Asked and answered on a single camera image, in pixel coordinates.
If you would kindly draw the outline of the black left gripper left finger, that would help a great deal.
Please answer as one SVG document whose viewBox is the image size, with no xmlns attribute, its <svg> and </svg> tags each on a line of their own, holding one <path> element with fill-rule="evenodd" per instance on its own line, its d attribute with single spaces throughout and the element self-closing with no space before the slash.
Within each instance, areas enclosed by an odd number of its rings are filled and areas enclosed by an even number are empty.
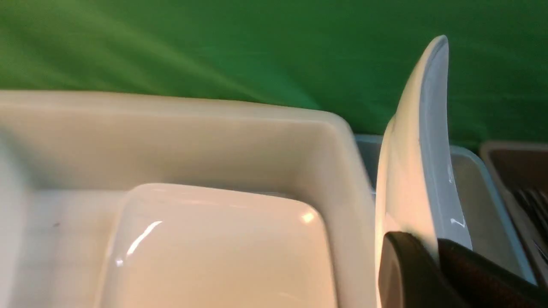
<svg viewBox="0 0 548 308">
<path fill-rule="evenodd" d="M 412 234 L 384 235 L 378 271 L 382 308 L 462 308 L 429 252 Z"/>
</svg>

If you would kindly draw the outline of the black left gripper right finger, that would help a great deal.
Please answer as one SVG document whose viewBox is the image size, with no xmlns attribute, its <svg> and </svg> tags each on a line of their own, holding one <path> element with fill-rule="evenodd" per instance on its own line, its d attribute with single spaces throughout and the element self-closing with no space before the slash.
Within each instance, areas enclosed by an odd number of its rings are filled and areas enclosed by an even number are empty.
<svg viewBox="0 0 548 308">
<path fill-rule="evenodd" d="M 447 239 L 438 240 L 441 271 L 472 308 L 546 308 L 547 289 Z"/>
</svg>

